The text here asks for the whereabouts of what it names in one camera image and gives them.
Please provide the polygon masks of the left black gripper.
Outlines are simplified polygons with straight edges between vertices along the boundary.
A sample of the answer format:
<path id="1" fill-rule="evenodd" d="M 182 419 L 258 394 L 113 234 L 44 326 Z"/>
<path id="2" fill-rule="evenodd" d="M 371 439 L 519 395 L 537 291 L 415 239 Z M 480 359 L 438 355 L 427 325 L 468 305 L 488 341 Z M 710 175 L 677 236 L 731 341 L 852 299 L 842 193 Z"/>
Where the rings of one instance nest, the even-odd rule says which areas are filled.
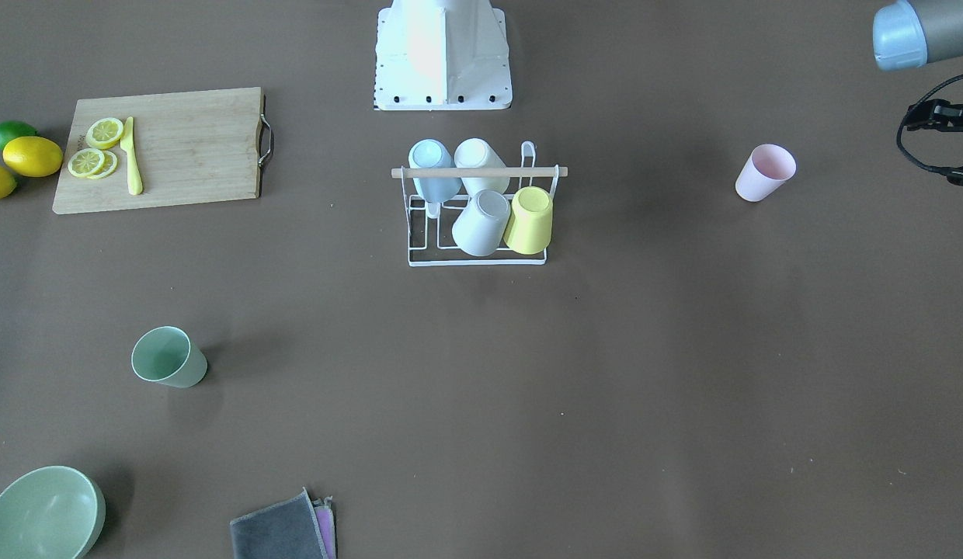
<path id="1" fill-rule="evenodd" d="M 908 107 L 904 114 L 904 131 L 936 130 L 963 132 L 963 105 L 946 99 L 922 99 Z M 950 184 L 963 187 L 963 166 L 936 166 L 922 163 L 904 148 L 904 157 L 926 172 L 944 177 Z"/>

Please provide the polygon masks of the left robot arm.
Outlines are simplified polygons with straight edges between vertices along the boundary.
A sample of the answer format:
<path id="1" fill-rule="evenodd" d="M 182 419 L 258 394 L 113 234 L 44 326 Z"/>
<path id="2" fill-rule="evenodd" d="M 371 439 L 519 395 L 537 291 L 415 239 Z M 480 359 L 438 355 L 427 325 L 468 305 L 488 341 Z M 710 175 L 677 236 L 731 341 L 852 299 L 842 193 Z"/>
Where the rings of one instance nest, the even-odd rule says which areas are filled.
<path id="1" fill-rule="evenodd" d="M 893 1 L 875 14 L 872 42 L 876 65 L 882 71 L 921 68 L 963 57 L 963 1 Z M 963 132 L 963 103 L 956 105 L 935 96 L 960 81 L 963 74 L 954 75 L 908 106 L 897 128 L 895 144 L 901 155 L 919 169 L 963 187 L 963 166 L 922 163 L 902 141 L 905 131 Z"/>

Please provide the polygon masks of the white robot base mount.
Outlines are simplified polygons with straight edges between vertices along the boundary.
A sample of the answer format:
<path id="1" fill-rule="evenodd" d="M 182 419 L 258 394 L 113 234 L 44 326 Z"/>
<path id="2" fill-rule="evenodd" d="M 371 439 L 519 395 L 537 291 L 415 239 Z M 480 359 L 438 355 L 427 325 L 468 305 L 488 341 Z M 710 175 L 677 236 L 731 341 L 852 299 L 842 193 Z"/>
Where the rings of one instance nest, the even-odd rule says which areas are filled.
<path id="1" fill-rule="evenodd" d="M 488 1 L 394 1 L 377 14 L 373 107 L 479 111 L 513 104 L 506 14 Z"/>

